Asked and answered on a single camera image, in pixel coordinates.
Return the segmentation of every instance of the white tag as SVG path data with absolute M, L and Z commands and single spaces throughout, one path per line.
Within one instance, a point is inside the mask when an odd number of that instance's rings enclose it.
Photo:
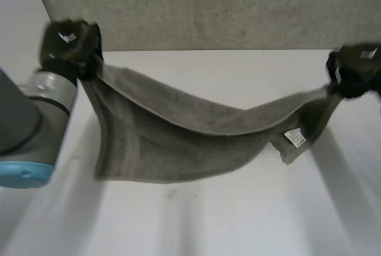
M 302 133 L 300 132 L 300 128 L 293 129 L 291 131 L 286 132 L 285 136 L 297 148 L 299 148 L 299 146 L 305 142 L 305 138 L 303 137 Z

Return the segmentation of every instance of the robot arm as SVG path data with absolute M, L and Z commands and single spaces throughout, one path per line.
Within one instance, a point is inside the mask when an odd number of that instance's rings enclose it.
M 77 79 L 91 79 L 102 66 L 101 34 L 85 21 L 53 22 L 45 30 L 41 69 L 21 91 L 0 70 L 0 186 L 47 184 L 77 92 Z M 331 52 L 330 94 L 381 96 L 381 45 L 343 46 Z
M 49 182 L 77 93 L 102 65 L 99 27 L 51 23 L 38 70 L 21 90 L 0 70 L 0 186 L 38 188 Z

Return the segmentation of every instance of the gray wall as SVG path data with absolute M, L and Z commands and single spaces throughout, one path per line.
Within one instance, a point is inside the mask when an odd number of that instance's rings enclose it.
M 100 24 L 107 51 L 330 49 L 381 39 L 381 0 L 43 0 Z

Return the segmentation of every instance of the towel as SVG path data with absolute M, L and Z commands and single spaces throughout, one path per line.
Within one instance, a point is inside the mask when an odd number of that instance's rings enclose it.
M 99 180 L 202 179 L 241 168 L 269 142 L 290 164 L 341 100 L 325 86 L 240 110 L 110 65 L 82 84 L 101 125 Z

